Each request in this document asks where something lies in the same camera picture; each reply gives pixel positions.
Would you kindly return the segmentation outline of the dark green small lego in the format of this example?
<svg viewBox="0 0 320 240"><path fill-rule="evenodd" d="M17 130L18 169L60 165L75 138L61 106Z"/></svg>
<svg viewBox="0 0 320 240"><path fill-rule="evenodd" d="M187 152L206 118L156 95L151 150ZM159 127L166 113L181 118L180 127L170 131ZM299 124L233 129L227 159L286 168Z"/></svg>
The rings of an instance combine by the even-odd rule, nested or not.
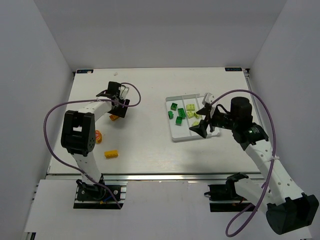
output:
<svg viewBox="0 0 320 240"><path fill-rule="evenodd" d="M168 113L169 119L173 119L174 118L174 114L173 114L172 111L168 111L167 113Z"/></svg>

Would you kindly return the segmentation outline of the dark green square lego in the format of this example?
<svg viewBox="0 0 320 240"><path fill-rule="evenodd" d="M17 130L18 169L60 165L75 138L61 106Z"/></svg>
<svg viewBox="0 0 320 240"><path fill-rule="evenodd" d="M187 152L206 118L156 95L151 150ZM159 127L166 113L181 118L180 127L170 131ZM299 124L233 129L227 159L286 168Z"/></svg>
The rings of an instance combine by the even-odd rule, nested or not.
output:
<svg viewBox="0 0 320 240"><path fill-rule="evenodd" d="M181 117L182 119L186 118L186 112L185 112L185 110L183 108L178 108L177 112L178 112L178 116L179 117Z"/></svg>

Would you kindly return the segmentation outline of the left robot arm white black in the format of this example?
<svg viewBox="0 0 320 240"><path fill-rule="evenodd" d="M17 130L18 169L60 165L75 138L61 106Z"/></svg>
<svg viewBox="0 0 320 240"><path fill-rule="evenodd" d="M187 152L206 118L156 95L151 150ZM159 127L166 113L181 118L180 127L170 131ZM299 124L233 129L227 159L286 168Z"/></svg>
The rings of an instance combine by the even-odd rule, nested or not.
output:
<svg viewBox="0 0 320 240"><path fill-rule="evenodd" d="M114 81L106 90L97 94L97 99L79 110L68 110L64 114L61 145L75 159L77 167L83 171L82 180L102 182L102 173L97 167L93 154L96 145L96 121L104 114L124 118L130 100L129 87Z"/></svg>

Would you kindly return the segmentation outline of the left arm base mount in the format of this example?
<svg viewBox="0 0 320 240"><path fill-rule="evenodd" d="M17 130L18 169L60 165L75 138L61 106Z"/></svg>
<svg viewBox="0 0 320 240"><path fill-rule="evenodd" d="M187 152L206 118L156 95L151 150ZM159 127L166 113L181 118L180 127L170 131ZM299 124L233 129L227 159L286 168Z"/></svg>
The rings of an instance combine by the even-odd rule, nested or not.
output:
<svg viewBox="0 0 320 240"><path fill-rule="evenodd" d="M107 186L115 197L116 201L104 187L91 183L85 183L81 179L76 181L77 188L74 197L74 209L87 210L120 210L126 198L126 186L123 184L105 184L103 179L100 184Z"/></svg>

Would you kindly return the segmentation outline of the dark green lego brick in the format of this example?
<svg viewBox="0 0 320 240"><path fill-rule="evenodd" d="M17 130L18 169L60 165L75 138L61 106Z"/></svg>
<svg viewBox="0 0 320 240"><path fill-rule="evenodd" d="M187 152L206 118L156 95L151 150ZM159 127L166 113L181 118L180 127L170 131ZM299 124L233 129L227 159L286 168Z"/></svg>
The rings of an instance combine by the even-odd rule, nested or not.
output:
<svg viewBox="0 0 320 240"><path fill-rule="evenodd" d="M175 124L178 125L178 126L181 126L182 122L183 122L183 118L180 117L180 116L177 116L176 119L175 119Z"/></svg>

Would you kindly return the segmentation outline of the orange lego brick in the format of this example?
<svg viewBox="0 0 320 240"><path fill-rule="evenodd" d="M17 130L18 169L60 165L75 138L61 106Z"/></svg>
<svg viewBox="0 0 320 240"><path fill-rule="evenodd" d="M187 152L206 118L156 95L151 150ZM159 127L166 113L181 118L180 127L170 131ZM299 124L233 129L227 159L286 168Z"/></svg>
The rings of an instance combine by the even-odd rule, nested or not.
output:
<svg viewBox="0 0 320 240"><path fill-rule="evenodd" d="M112 121L116 121L116 120L119 119L120 117L117 116L117 115L112 114L112 115L109 116L109 118L110 118Z"/></svg>

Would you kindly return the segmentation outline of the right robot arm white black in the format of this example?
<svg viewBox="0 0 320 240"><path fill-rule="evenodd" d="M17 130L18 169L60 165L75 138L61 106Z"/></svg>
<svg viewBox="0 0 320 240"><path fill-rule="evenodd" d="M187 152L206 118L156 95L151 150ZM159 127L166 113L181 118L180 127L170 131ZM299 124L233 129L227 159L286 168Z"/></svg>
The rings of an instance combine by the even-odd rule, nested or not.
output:
<svg viewBox="0 0 320 240"><path fill-rule="evenodd" d="M312 224L319 207L314 195L307 195L290 177L264 129L253 121L252 105L248 98L231 99L230 110L220 111L214 104L214 96L204 95L203 108L197 111L204 116L198 125L189 129L202 138L214 128L230 130L234 140L253 160L265 179L263 187L254 183L248 175L236 173L225 182L226 194L232 199L240 197L263 212L271 229L282 235Z"/></svg>

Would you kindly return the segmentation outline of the lime lego brick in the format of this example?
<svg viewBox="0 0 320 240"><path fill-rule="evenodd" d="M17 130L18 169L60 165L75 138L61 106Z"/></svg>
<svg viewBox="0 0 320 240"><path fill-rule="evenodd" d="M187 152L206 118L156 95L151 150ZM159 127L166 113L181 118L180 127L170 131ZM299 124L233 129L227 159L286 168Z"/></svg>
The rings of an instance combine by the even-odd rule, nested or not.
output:
<svg viewBox="0 0 320 240"><path fill-rule="evenodd" d="M191 126L192 126L192 127L193 127L193 126L197 126L197 125L199 125L199 123L200 123L199 121L194 121Z"/></svg>
<svg viewBox="0 0 320 240"><path fill-rule="evenodd" d="M192 111L192 112L194 112L194 111L196 110L196 105L193 104L193 103L189 103L189 104L187 104L187 105L185 106L185 108L186 108L187 111Z"/></svg>
<svg viewBox="0 0 320 240"><path fill-rule="evenodd" d="M196 112L194 112L193 115L194 115L194 117L195 117L196 119L199 119L199 118L201 117L201 116L200 116L199 114L197 114Z"/></svg>
<svg viewBox="0 0 320 240"><path fill-rule="evenodd" d="M189 119L193 118L194 117L194 112L193 111L187 111L187 117Z"/></svg>

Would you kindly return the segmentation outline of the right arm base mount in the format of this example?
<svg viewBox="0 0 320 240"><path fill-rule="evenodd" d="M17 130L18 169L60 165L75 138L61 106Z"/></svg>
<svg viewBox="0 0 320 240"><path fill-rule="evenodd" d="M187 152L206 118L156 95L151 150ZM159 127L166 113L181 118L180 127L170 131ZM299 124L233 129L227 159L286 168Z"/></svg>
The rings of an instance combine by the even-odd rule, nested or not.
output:
<svg viewBox="0 0 320 240"><path fill-rule="evenodd" d="M244 173L228 176L224 184L210 184L209 191L203 195L209 198L211 213L238 213L242 210L252 212L255 208L246 198L236 193L235 183L242 179L249 179Z"/></svg>

